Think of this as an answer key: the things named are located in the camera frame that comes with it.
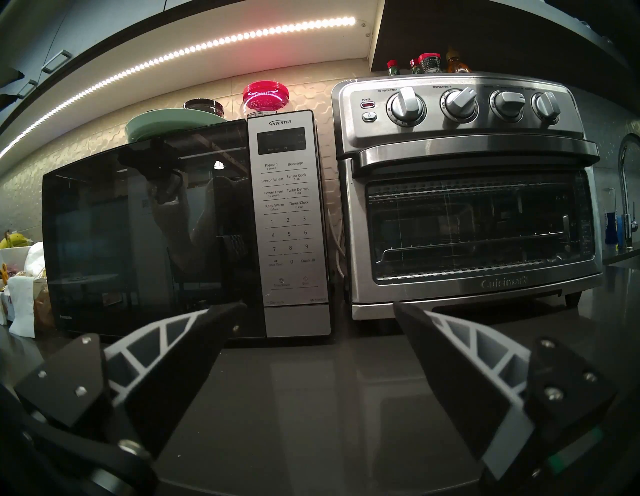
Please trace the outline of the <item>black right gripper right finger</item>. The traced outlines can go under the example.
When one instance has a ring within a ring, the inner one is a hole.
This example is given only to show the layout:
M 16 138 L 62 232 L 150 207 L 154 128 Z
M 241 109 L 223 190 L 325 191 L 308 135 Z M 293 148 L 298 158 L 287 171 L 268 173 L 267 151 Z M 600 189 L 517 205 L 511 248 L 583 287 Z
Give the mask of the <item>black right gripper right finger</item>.
M 601 439 L 616 387 L 557 338 L 525 347 L 472 321 L 396 301 L 395 320 L 481 481 L 556 475 Z

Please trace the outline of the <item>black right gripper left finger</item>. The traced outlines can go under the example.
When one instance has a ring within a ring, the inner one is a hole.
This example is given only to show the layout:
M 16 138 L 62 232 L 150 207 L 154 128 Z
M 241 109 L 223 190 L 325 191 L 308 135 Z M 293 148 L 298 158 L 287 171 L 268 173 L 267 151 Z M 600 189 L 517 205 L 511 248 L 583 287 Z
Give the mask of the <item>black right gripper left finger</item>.
M 155 459 L 247 310 L 241 302 L 213 305 L 151 322 L 108 346 L 96 333 L 79 335 L 14 392 L 27 414 L 52 428 L 105 444 L 132 441 Z

